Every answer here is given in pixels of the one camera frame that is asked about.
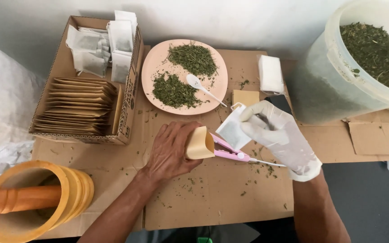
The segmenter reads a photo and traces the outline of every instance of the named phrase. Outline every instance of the pink plate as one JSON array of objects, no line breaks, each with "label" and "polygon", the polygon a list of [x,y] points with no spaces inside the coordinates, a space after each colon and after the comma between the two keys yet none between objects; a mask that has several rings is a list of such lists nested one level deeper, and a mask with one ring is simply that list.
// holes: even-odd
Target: pink plate
[{"label": "pink plate", "polygon": [[220,100],[223,100],[224,95],[226,94],[226,89],[227,89],[226,65],[224,64],[223,58],[213,47],[210,47],[207,44],[204,44],[202,42],[191,41],[191,40],[179,39],[179,40],[164,41],[154,46],[151,49],[151,51],[148,53],[148,56],[145,58],[142,67],[143,91],[145,92],[145,95],[147,96],[149,101],[155,107],[163,111],[167,111],[179,115],[197,115],[197,114],[202,114],[211,111],[220,104],[218,101],[214,100],[212,97],[208,96],[201,90],[197,91],[195,96],[202,101],[209,100],[210,102],[204,102],[201,105],[196,106],[196,108],[193,107],[187,108],[187,106],[182,106],[180,108],[173,108],[170,106],[166,106],[161,101],[159,101],[159,99],[156,99],[153,95],[154,79],[159,76],[158,75],[159,73],[164,74],[166,71],[168,71],[170,74],[178,75],[179,80],[181,82],[187,83],[185,77],[187,76],[187,74],[189,74],[189,72],[183,69],[180,65],[173,65],[166,58],[169,53],[168,50],[170,45],[179,46],[179,45],[190,44],[190,42],[193,42],[194,45],[201,45],[203,47],[208,48],[211,51],[211,55],[218,67],[217,74],[213,74],[211,76],[211,80],[208,80],[208,77],[206,75],[197,76],[199,79],[205,77],[204,81],[201,80],[202,85]]}]

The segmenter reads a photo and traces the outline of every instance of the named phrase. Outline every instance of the white bucket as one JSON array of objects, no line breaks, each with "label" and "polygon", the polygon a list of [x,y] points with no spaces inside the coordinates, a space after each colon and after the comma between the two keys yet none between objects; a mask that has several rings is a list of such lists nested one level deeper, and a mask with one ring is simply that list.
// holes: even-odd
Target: white bucket
[{"label": "white bucket", "polygon": [[[389,0],[344,4],[328,19],[287,82],[296,118],[308,124],[389,108],[389,88],[364,71],[347,51],[340,25],[365,23],[389,33]],[[359,69],[355,77],[353,69]]]}]

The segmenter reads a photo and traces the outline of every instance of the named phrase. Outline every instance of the hand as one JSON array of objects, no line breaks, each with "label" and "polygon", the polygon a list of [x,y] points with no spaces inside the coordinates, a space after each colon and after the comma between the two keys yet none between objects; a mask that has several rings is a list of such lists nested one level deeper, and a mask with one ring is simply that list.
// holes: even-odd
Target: hand
[{"label": "hand", "polygon": [[[261,113],[272,127],[265,129],[249,121]],[[291,179],[308,181],[315,178],[322,163],[300,132],[292,115],[263,100],[247,107],[240,115],[241,129],[254,141],[267,147],[272,154],[289,168]]]},{"label": "hand", "polygon": [[164,182],[189,173],[202,163],[203,159],[188,160],[185,157],[187,137],[200,126],[202,124],[197,121],[190,123],[172,121],[169,125],[163,124],[154,139],[151,157],[144,167],[150,178],[157,182]]}]

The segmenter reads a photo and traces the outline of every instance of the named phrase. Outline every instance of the stack of white tea bags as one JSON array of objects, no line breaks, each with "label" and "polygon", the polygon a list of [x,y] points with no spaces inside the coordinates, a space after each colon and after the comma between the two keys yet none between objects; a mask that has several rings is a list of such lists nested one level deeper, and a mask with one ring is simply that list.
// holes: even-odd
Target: stack of white tea bags
[{"label": "stack of white tea bags", "polygon": [[66,45],[73,53],[74,68],[78,72],[104,77],[111,54],[109,34],[104,29],[68,28]]},{"label": "stack of white tea bags", "polygon": [[55,78],[46,110],[33,124],[43,133],[104,136],[117,95],[111,83],[99,79]]},{"label": "stack of white tea bags", "polygon": [[115,21],[110,21],[107,26],[112,53],[113,82],[127,81],[137,25],[135,13],[115,10]]}]

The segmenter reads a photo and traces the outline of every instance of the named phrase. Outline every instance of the white latex glove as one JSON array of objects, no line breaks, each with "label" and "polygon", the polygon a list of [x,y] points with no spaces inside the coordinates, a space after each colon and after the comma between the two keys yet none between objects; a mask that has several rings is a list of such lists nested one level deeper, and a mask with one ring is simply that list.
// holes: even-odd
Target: white latex glove
[{"label": "white latex glove", "polygon": [[[248,121],[259,113],[267,118],[270,126],[261,128]],[[300,132],[292,115],[263,100],[247,107],[241,113],[240,121],[243,122],[241,129],[247,136],[267,147],[289,168],[291,179],[305,182],[319,175],[322,163]]]}]

